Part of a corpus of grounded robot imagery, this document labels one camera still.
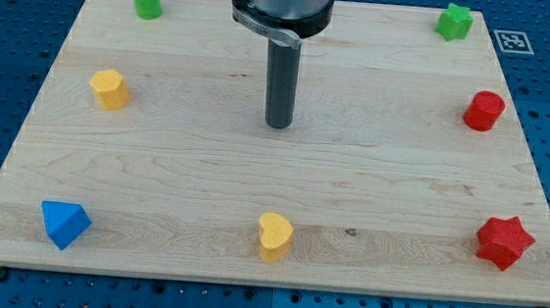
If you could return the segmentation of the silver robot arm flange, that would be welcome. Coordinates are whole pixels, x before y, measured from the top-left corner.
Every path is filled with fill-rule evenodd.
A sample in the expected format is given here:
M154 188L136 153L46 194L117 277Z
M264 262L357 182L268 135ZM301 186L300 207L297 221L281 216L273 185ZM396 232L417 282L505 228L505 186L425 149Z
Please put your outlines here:
M334 0L232 0L232 18L276 46L299 49L327 27Z

